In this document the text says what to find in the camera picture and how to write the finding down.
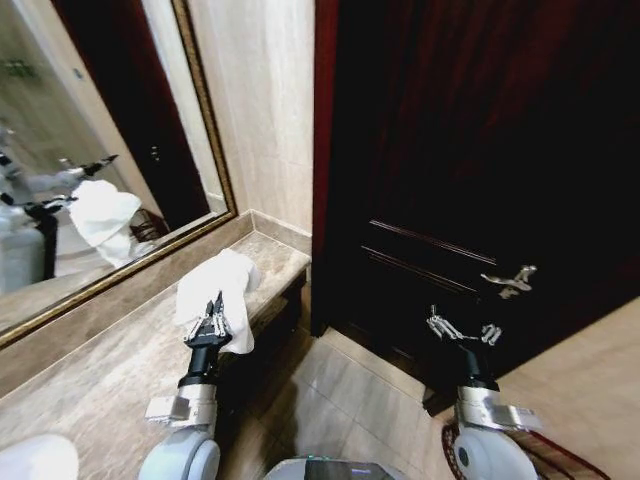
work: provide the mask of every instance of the mirror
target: mirror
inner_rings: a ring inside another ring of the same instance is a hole
[[[235,216],[181,5],[0,2],[0,347]]]

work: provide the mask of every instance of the reflected door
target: reflected door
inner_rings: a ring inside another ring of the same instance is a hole
[[[170,229],[208,214],[142,2],[53,4]]]

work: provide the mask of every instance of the door panel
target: door panel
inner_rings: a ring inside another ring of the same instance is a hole
[[[505,373],[640,293],[638,3],[560,3],[341,2],[314,295],[443,396],[431,303],[503,326]],[[522,265],[533,290],[509,300],[480,276]]]

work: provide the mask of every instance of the marble countertop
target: marble countertop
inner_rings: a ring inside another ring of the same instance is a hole
[[[230,248],[252,258],[262,272],[260,287],[246,295],[251,319],[309,263],[307,255],[258,232]],[[169,433],[144,420],[147,404],[152,397],[176,393],[189,361],[183,328],[172,323],[176,288],[167,288],[0,399],[0,449],[33,435],[58,433],[78,449],[79,478],[135,478],[147,453]]]
[[[44,280],[18,291],[0,295],[0,333],[24,323],[58,300],[62,300],[112,271],[111,266],[99,267],[86,272]]]

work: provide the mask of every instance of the folded towel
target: folded towel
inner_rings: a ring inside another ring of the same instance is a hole
[[[253,350],[253,334],[249,325],[244,292],[260,284],[260,271],[253,261],[233,250],[224,249],[218,255],[198,265],[178,283],[176,325],[191,327],[202,315],[209,301],[215,301],[222,291],[224,316],[233,339],[222,352],[249,353]]]

